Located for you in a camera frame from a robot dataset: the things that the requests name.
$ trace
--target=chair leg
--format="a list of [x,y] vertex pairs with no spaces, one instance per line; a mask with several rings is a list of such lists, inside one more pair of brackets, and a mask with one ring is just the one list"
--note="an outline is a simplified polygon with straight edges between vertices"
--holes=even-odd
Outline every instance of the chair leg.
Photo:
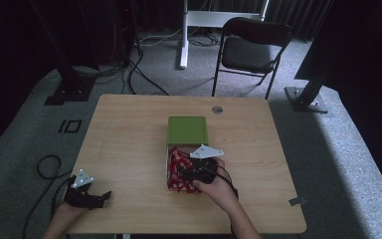
[[257,86],[259,86],[259,85],[262,84],[262,82],[265,80],[265,78],[266,78],[267,75],[268,75],[268,74],[265,74],[265,75],[262,77],[262,79],[257,83]]
[[218,57],[218,62],[216,64],[216,72],[215,72],[215,79],[213,81],[212,97],[214,97],[216,93],[217,79],[219,77],[219,67],[220,67],[220,55]]
[[266,100],[268,99],[269,94],[270,94],[270,90],[272,89],[273,81],[275,80],[275,76],[276,76],[276,71],[277,71],[277,68],[275,68],[273,71],[272,78],[271,78],[271,81],[269,83],[268,91],[266,92],[266,96],[265,96]]
[[214,81],[213,81],[212,97],[214,97],[215,93],[216,93],[216,85],[217,85],[218,75],[219,75],[219,71],[216,71]]

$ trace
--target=black stand base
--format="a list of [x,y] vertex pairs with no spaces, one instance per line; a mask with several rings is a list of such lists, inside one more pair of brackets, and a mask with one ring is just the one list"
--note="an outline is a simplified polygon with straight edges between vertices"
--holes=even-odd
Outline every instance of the black stand base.
[[54,95],[46,99],[45,106],[62,106],[64,102],[86,102],[89,100],[95,81],[96,78],[82,79],[82,83],[74,91],[66,91],[62,80]]
[[292,108],[295,112],[308,112],[308,113],[322,113],[327,114],[328,108],[324,105],[324,102],[320,95],[309,106],[302,106],[299,103],[299,95],[303,91],[303,88],[286,87],[285,92],[289,99]]

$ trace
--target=wooden table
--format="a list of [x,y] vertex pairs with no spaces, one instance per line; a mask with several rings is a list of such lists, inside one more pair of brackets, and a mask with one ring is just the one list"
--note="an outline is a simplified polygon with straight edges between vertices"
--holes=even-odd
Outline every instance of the wooden table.
[[[212,107],[223,109],[214,114]],[[101,96],[74,174],[95,178],[89,193],[111,190],[70,233],[230,233],[228,216],[203,193],[170,191],[170,116],[206,117],[210,146],[223,149],[240,201],[261,233],[301,233],[305,221],[267,101],[248,98]]]

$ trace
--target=human arm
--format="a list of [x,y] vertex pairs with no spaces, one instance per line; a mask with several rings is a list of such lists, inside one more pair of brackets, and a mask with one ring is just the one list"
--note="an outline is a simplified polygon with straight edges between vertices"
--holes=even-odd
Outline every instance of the human arm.
[[73,207],[68,203],[59,205],[43,239],[60,239],[77,222],[84,211],[85,209]]
[[[217,157],[214,157],[214,159],[220,166],[217,172],[227,178],[225,170],[222,169],[225,168],[225,162]],[[217,176],[211,184],[206,184],[198,180],[194,180],[193,183],[228,214],[232,228],[238,239],[261,238],[244,207],[235,196],[234,190],[224,179]]]

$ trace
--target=black chair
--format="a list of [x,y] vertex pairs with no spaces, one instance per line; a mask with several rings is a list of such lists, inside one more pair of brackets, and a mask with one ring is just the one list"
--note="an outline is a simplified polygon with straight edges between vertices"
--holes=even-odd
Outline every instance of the black chair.
[[[223,27],[212,97],[215,96],[219,72],[265,77],[273,72],[266,92],[269,97],[281,55],[291,40],[291,29],[286,24],[268,23],[248,18],[232,18]],[[220,69],[220,63],[226,69]]]

